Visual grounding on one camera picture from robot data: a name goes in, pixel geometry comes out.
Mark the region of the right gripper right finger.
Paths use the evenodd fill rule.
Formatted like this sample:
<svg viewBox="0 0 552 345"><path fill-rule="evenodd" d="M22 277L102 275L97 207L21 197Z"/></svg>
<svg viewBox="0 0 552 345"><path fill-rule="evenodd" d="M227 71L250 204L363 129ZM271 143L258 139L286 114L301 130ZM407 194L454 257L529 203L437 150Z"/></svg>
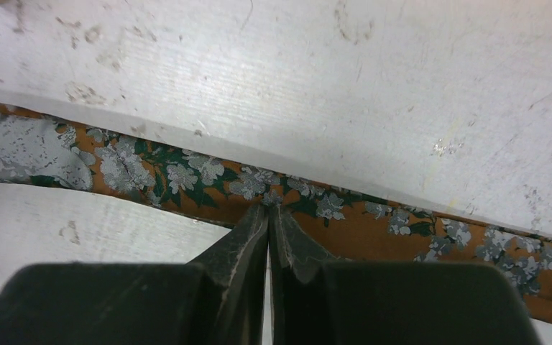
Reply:
<svg viewBox="0 0 552 345"><path fill-rule="evenodd" d="M334 256L269 212L275 344L539 344L520 296L483 264Z"/></svg>

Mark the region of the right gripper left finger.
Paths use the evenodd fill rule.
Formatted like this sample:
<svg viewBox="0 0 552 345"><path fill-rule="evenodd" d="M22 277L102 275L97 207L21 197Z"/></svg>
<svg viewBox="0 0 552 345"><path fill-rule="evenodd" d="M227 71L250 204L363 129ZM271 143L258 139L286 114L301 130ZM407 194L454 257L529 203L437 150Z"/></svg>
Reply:
<svg viewBox="0 0 552 345"><path fill-rule="evenodd" d="M0 344L260 344L264 206L186 264L46 263L0 292Z"/></svg>

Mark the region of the orange grey floral tie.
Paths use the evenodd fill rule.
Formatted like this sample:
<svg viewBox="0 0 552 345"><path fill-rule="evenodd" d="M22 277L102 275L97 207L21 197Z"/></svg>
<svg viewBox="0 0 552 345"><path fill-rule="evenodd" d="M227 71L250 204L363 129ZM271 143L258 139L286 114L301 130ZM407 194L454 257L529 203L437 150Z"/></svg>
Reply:
<svg viewBox="0 0 552 345"><path fill-rule="evenodd" d="M121 198L226 226L284 206L342 257L482 262L552 323L552 239L0 104L0 183Z"/></svg>

